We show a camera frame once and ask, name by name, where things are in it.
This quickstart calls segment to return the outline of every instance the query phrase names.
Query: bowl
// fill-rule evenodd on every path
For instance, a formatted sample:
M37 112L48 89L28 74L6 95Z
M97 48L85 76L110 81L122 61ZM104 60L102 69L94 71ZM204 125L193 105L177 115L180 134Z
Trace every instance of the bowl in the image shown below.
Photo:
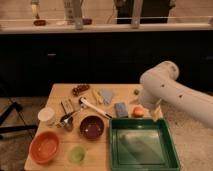
M88 140L98 139L103 130L104 122L98 116L88 116L80 124L80 132Z
M56 156L58 146L58 136L54 132L46 131L32 140L29 153L36 163L45 164Z

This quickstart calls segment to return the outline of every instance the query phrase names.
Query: tripod leg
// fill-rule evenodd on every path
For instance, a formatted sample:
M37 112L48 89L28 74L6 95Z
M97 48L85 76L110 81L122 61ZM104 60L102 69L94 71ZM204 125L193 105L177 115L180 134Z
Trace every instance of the tripod leg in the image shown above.
M37 129L37 125L26 125L26 126L12 126L12 127L3 127L0 128L0 134L23 131L28 129Z
M10 112L16 107L16 103L12 103L0 116L0 125L4 122L4 120L9 116Z

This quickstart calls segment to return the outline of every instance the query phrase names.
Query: brown bowl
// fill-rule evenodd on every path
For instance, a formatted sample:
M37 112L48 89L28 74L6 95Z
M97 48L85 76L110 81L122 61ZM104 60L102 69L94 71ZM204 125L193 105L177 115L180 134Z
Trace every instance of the brown bowl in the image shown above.
M104 122L98 116L88 116L81 122L80 132L88 140L98 139L103 131Z

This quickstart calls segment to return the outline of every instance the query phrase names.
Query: green tray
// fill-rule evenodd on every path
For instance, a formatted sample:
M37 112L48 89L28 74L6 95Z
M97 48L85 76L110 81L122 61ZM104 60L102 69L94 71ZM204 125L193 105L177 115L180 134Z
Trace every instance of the green tray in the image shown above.
M112 171L180 170L164 119L112 119L109 129Z

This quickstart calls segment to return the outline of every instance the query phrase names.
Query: wooden table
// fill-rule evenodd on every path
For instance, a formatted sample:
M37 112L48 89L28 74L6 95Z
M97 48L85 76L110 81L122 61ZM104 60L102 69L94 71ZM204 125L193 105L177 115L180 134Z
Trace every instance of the wooden table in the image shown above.
M76 105L79 97L86 97L88 101L95 104L95 98L92 95L91 89L82 93L82 96L74 97L71 93L73 87L77 84L54 84L49 95L46 106L52 107L56 112L57 121L64 115L61 106L61 101L71 99ZM107 111L111 116L116 117L114 104L118 102L125 102L128 113L131 117L132 110L135 106L137 96L134 95L134 90L141 90L140 84L90 84L94 89L110 89L114 92L114 97L109 106L97 105L99 108ZM40 123L36 135L44 131L55 132L60 139L59 152L53 161L46 165L36 164L28 155L25 170L55 170L55 171L109 171L109 143L108 143L108 127L109 120L100 116L104 121L105 128L101 138L97 141L88 141L84 139L79 133L79 126L81 121L89 115L100 116L92 109L84 109L74 117L74 128L72 132L67 132L63 128L49 128L45 124ZM145 117L149 117L148 110L145 109ZM82 145L86 149L86 156L82 164L78 165L69 162L67 156L68 152L75 146Z

